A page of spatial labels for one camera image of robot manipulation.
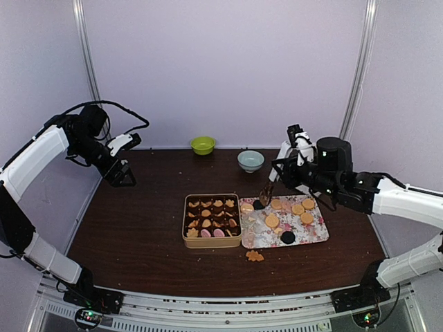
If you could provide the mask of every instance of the cookie tray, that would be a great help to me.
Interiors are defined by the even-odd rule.
[[[226,200],[234,201],[233,207],[226,205]],[[220,200],[223,202],[221,207],[214,206],[214,202]],[[190,207],[189,203],[199,205],[197,207]],[[201,203],[211,202],[210,207],[204,207]],[[209,210],[210,216],[202,216],[203,210]],[[202,228],[202,222],[204,219],[209,219],[211,226],[207,227],[207,231],[211,233],[212,237],[200,237]],[[234,219],[237,226],[231,227],[228,220]],[[199,237],[187,237],[187,233],[190,229],[188,227],[194,220],[199,221],[199,225],[194,227],[199,233]],[[221,227],[214,226],[214,221]],[[225,237],[214,237],[213,232],[215,229],[221,229]],[[183,214],[183,226],[181,235],[185,241],[185,245],[188,248],[232,248],[238,247],[242,242],[242,228],[240,226],[240,210],[239,210],[239,198],[236,194],[201,194],[201,195],[188,195],[185,198],[185,208]]]

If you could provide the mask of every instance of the green bowl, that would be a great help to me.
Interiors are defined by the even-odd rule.
[[[209,136],[200,136],[192,140],[191,147],[196,154],[205,156],[214,151],[215,139]]]

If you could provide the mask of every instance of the metal frame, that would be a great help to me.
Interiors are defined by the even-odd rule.
[[[73,319],[77,307],[62,301],[56,281],[45,276],[30,317],[27,332],[41,329],[45,313]],[[330,292],[302,293],[268,297],[172,297],[125,292],[120,315],[105,316],[100,327],[112,331],[331,331],[330,320],[352,312],[335,313]],[[397,289],[391,289],[394,302]],[[400,298],[407,303],[414,330],[426,332],[426,327],[410,284],[401,287]]]
[[[80,39],[80,45],[82,47],[83,61],[88,77],[89,92],[92,100],[101,100],[100,92],[98,90],[98,83],[96,72],[94,71],[91,47],[89,45],[88,31],[86,27],[86,19],[83,12],[83,0],[73,0],[74,19],[77,26],[78,37]],[[103,126],[103,134],[106,134],[109,130],[108,123]]]
[[[347,102],[346,113],[341,125],[340,138],[348,140],[354,126],[354,119],[361,97],[361,85],[363,77],[368,69],[369,56],[374,35],[375,17],[379,0],[368,0],[366,4],[366,15],[361,36],[359,58],[355,69],[354,81],[352,83],[351,94]]]

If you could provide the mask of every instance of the round cookie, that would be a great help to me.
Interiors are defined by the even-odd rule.
[[[269,216],[266,217],[266,219],[264,220],[264,223],[269,228],[276,228],[280,225],[280,220],[278,219],[278,217],[274,213],[271,213]]]
[[[201,216],[204,216],[205,218],[210,216],[210,211],[209,210],[203,210],[201,211]]]
[[[312,199],[305,199],[302,202],[302,205],[306,210],[312,210],[316,207],[316,202],[314,202]]]
[[[208,230],[201,230],[200,235],[201,237],[212,237]]]
[[[314,222],[314,217],[312,216],[312,214],[310,214],[308,212],[303,212],[300,215],[300,220],[305,225],[311,225]]]
[[[303,207],[303,205],[295,204],[292,205],[291,210],[292,213],[294,213],[296,216],[300,216],[305,211],[305,208]]]
[[[282,209],[282,203],[280,202],[280,199],[273,199],[271,202],[271,207],[274,210],[281,210]]]
[[[214,237],[224,237],[224,233],[222,230],[220,230],[219,228],[217,228],[216,230],[214,230],[213,232]]]
[[[242,206],[240,207],[240,210],[241,210],[243,213],[250,213],[250,212],[254,211],[254,207],[252,206],[252,204],[244,203],[244,204],[242,204]]]

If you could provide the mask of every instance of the small bowl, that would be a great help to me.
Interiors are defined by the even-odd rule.
[[[246,171],[246,173],[253,173],[264,164],[264,156],[257,151],[246,150],[241,152],[238,157],[238,165]]]
[[[191,147],[196,154],[205,156],[214,151],[215,139],[209,136],[200,136],[192,140]]]

